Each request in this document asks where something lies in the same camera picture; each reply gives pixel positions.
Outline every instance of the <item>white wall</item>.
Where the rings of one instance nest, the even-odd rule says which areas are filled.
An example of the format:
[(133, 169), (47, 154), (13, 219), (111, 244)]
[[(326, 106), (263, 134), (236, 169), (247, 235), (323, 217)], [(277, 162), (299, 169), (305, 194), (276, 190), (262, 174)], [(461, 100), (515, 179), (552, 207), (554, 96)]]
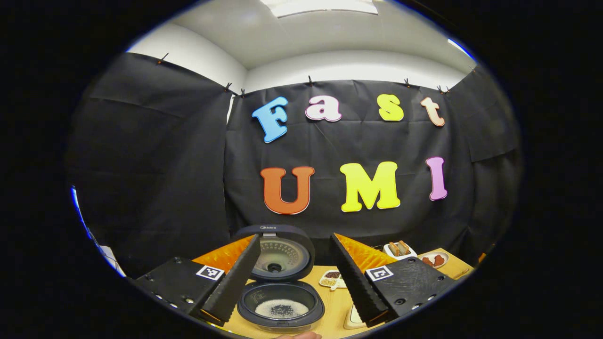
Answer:
[(381, 51), (334, 51), (305, 54), (249, 70), (246, 92), (321, 80), (381, 80), (436, 89), (451, 88), (466, 74), (431, 60)]
[(128, 52), (150, 55), (190, 69), (240, 93), (247, 69), (230, 54), (199, 34), (182, 26), (165, 24), (137, 41)]

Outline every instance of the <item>black curtain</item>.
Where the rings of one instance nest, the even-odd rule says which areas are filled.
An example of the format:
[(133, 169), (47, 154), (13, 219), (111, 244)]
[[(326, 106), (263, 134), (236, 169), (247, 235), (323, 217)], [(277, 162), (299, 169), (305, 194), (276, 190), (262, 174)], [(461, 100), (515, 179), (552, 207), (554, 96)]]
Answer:
[(66, 155), (84, 222), (138, 277), (229, 240), (223, 149), (231, 92), (124, 53), (91, 85)]
[[(394, 94), (404, 111), (401, 121), (384, 121), (377, 97)], [(337, 122), (311, 120), (309, 99), (338, 99)], [(288, 131), (266, 144), (264, 130), (251, 114), (277, 97), (285, 97)], [(370, 246), (402, 239), (418, 253), (438, 247), (470, 264), (508, 227), (519, 182), (517, 130), (508, 102), (481, 68), (449, 93), (384, 81), (321, 81), (248, 93), (233, 103), (226, 132), (224, 184), (229, 224), (277, 223), (301, 227), (310, 234), (318, 265), (333, 264), (327, 240), (332, 232)], [(421, 100), (439, 105), (445, 124), (437, 127)], [(430, 157), (442, 157), (448, 196), (431, 201)], [(398, 166), (396, 189), (400, 206), (393, 209), (342, 212), (346, 178), (339, 168), (360, 163), (373, 178), (381, 162)], [(311, 166), (308, 208), (297, 215), (276, 214), (264, 205), (260, 171), (284, 168), (282, 198), (297, 196), (291, 170)]]

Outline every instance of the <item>wooden table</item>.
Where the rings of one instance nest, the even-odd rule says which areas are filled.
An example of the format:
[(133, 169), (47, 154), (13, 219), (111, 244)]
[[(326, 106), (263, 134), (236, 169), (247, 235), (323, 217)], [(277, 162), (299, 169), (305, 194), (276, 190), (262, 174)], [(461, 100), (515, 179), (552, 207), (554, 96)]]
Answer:
[[(450, 257), (444, 266), (438, 268), (438, 271), (450, 277), (462, 273), (465, 269), (469, 269), (469, 272), (466, 274), (472, 272), (473, 268), (471, 266), (444, 249), (436, 249), (434, 251), (445, 252)], [(324, 316), (318, 321), (316, 327), (312, 331), (321, 334), (325, 339), (335, 339), (349, 337), (369, 330), (366, 326), (357, 329), (345, 329), (343, 327), (347, 314), (350, 311), (350, 308), (352, 308), (352, 297), (347, 288), (337, 288), (335, 291), (331, 291), (330, 288), (321, 286), (318, 283), (324, 272), (327, 270), (337, 270), (337, 267), (314, 266), (310, 274), (301, 279), (301, 281), (307, 282), (316, 289), (324, 303)], [(254, 324), (243, 319), (236, 308), (233, 311), (229, 322), (224, 324), (223, 329), (254, 339), (272, 339), (279, 336), (279, 334), (258, 329)]]

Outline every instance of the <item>ceiling light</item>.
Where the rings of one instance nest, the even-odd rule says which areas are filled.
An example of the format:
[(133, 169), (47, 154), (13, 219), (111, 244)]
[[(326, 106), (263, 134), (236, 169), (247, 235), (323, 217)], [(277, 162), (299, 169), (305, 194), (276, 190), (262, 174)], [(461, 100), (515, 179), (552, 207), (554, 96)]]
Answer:
[(377, 14), (372, 0), (261, 0), (275, 17), (313, 11), (357, 11)]
[(448, 43), (451, 44), (452, 46), (460, 49), (461, 52), (467, 54), (468, 57), (470, 57), (471, 59), (473, 59), (473, 57), (467, 51), (465, 51), (465, 49), (463, 47), (460, 47), (456, 42), (448, 39)]

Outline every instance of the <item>pink letter i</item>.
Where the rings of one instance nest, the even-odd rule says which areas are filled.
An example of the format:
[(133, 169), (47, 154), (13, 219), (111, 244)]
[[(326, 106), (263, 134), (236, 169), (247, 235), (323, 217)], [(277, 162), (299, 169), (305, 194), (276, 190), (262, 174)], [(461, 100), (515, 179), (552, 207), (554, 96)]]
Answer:
[(429, 199), (435, 201), (446, 198), (448, 191), (444, 188), (444, 173), (442, 171), (444, 159), (431, 157), (425, 160), (425, 163), (431, 169), (431, 194), (429, 194)]

